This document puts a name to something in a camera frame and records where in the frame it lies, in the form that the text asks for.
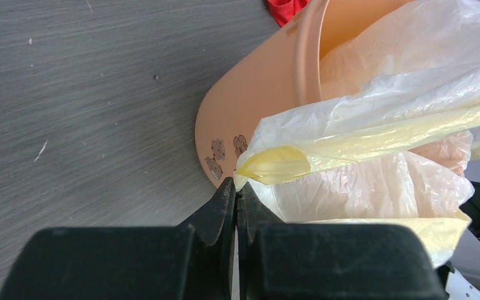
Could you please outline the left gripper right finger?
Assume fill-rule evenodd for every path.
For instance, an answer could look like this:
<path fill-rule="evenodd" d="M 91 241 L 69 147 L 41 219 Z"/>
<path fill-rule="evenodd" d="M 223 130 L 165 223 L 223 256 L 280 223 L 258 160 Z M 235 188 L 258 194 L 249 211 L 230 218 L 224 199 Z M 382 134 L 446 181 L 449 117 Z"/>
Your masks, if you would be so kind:
<path fill-rule="evenodd" d="M 422 242 L 394 224 L 286 224 L 237 194 L 241 299 L 447 299 Z"/>

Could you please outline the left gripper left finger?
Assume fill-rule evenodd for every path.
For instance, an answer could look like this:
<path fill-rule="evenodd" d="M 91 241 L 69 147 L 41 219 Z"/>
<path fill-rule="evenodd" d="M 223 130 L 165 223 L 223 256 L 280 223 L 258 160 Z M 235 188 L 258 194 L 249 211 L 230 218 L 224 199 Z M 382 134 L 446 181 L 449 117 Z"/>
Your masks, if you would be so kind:
<path fill-rule="evenodd" d="M 42 229 L 0 299 L 230 299 L 235 202 L 228 177 L 177 226 Z"/>

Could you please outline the pale yellow trash bag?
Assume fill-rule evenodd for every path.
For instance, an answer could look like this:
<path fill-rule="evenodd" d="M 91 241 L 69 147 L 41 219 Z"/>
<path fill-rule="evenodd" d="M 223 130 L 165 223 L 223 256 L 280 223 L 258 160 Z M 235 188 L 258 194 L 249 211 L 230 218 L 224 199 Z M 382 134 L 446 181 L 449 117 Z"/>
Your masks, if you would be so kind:
<path fill-rule="evenodd" d="M 480 1 L 412 1 L 321 59 L 324 101 L 263 118 L 234 184 L 289 223 L 411 228 L 433 266 L 470 223 Z"/>

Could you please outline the orange plastic trash bin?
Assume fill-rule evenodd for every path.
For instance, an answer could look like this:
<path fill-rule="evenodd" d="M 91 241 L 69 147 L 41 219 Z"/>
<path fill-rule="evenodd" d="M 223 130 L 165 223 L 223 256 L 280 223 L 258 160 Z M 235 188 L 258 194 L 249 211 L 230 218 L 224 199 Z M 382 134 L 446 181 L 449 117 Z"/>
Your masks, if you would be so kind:
<path fill-rule="evenodd" d="M 321 100 L 320 58 L 355 38 L 402 1 L 310 1 L 238 62 L 205 95 L 195 146 L 214 186 L 233 175 L 262 118 Z"/>

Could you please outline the red cloth garment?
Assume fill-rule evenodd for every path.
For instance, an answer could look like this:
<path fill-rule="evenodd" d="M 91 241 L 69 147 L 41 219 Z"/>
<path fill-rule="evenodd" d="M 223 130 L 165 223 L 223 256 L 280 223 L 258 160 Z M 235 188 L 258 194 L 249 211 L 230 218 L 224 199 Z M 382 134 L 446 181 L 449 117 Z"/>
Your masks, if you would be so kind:
<path fill-rule="evenodd" d="M 276 23 L 283 27 L 309 3 L 309 0 L 264 0 L 264 5 Z"/>

